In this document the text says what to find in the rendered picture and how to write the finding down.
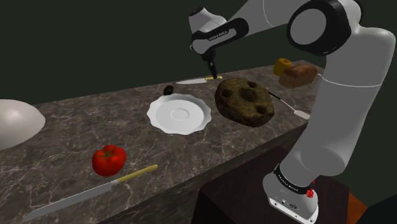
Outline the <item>small yellow-handled knife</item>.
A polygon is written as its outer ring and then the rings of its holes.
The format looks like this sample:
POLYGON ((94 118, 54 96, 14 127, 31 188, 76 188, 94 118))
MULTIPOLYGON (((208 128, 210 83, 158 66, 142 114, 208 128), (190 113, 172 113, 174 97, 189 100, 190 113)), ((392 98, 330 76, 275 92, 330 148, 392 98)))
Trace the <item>small yellow-handled knife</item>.
POLYGON ((207 83, 208 81, 214 80, 214 77, 205 77, 205 78, 196 78, 196 79, 191 79, 191 80, 184 80, 184 81, 179 81, 176 82, 176 84, 180 85, 190 85, 190 84, 199 84, 199 83, 207 83))

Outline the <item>white scalloped plate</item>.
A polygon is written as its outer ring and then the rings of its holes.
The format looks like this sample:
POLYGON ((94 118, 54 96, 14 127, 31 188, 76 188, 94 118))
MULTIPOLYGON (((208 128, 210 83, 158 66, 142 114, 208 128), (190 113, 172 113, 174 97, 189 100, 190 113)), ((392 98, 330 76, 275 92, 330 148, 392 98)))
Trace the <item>white scalloped plate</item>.
POLYGON ((146 115, 152 126, 179 135, 204 130, 212 120, 210 107, 189 94, 163 95, 150 104, 146 115))

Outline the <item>red tomato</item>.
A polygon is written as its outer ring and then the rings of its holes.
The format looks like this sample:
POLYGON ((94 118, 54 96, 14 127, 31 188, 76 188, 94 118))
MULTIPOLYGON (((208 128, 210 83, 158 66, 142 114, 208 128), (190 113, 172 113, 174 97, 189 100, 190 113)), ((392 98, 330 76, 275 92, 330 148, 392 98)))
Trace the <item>red tomato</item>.
POLYGON ((93 154, 92 168, 100 176, 113 176, 121 171, 126 159, 127 154, 124 149, 115 145, 106 145, 93 154))

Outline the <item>large white egg-shaped object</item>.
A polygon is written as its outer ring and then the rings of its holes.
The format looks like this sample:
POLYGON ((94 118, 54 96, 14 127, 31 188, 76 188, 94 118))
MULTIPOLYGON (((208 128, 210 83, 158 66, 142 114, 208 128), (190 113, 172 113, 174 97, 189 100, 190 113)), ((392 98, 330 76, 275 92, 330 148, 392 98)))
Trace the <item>large white egg-shaped object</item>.
POLYGON ((0 151, 35 136, 46 119, 34 106, 17 100, 0 99, 0 151))

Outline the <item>brown bread loaf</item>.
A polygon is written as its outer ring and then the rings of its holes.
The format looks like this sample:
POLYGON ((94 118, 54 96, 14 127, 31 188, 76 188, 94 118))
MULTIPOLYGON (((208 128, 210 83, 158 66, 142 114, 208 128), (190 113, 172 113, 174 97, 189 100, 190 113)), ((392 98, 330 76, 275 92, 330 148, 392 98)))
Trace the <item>brown bread loaf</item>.
POLYGON ((310 64, 300 64, 286 68, 280 75, 278 83, 288 89, 311 84, 317 76, 317 68, 310 64))

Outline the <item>brown holed potato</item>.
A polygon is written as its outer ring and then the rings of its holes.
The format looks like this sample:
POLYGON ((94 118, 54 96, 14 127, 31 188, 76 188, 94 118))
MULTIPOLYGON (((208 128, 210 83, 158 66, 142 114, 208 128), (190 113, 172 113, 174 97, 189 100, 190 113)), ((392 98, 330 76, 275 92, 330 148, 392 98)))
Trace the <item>brown holed potato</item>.
POLYGON ((248 127, 265 125, 275 114, 268 90, 244 78, 222 81, 214 99, 218 111, 225 118, 248 127))

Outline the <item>yellow bell pepper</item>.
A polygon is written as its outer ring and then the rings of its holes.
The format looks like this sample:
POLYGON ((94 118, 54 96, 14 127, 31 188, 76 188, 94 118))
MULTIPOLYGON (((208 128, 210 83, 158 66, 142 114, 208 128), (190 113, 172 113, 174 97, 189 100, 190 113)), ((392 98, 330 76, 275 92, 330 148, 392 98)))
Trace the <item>yellow bell pepper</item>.
POLYGON ((291 67, 291 61, 288 59, 280 58, 274 64, 273 73, 277 76, 280 76, 282 72, 286 69, 291 67))

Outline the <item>silver spatula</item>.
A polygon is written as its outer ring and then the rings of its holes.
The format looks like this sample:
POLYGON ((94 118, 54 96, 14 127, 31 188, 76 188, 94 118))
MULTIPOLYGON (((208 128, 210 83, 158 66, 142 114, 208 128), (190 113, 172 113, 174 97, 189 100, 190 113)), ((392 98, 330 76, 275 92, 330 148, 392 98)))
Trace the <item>silver spatula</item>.
POLYGON ((271 96, 275 97, 276 99, 278 99, 279 101, 283 102, 285 105, 287 105, 287 107, 291 108, 294 112, 294 114, 296 116, 299 116, 305 120, 309 120, 310 119, 310 115, 305 113, 304 111, 301 110, 297 110, 294 107, 290 106, 287 102, 285 102, 284 100, 282 100, 280 97, 276 96, 275 94, 273 94, 272 92, 268 92, 271 96))

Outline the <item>large yellow-handled knife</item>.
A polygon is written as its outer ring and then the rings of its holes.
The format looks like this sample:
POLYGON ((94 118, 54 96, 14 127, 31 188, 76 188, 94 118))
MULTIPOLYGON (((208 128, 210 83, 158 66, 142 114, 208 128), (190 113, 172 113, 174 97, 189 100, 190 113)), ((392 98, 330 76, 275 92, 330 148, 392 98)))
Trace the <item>large yellow-handled knife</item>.
POLYGON ((157 165, 151 165, 149 167, 146 167, 144 169, 141 169, 139 171, 133 172, 131 174, 128 174, 126 176, 120 177, 118 179, 112 180, 109 183, 96 186, 95 188, 86 190, 84 192, 78 193, 76 195, 61 199, 59 201, 53 202, 51 204, 48 204, 46 206, 43 206, 39 209, 34 210, 33 212, 29 213, 23 220, 22 222, 25 221, 30 221, 35 218, 38 218, 40 216, 44 216, 46 214, 58 211, 60 209, 69 207, 71 205, 83 202, 85 200, 91 199, 92 197, 96 197, 100 194, 106 193, 108 191, 111 191, 112 187, 115 185, 118 185, 120 183, 123 183, 125 181, 128 181, 130 179, 136 178, 142 174, 145 174, 147 172, 152 172, 158 168, 157 165))

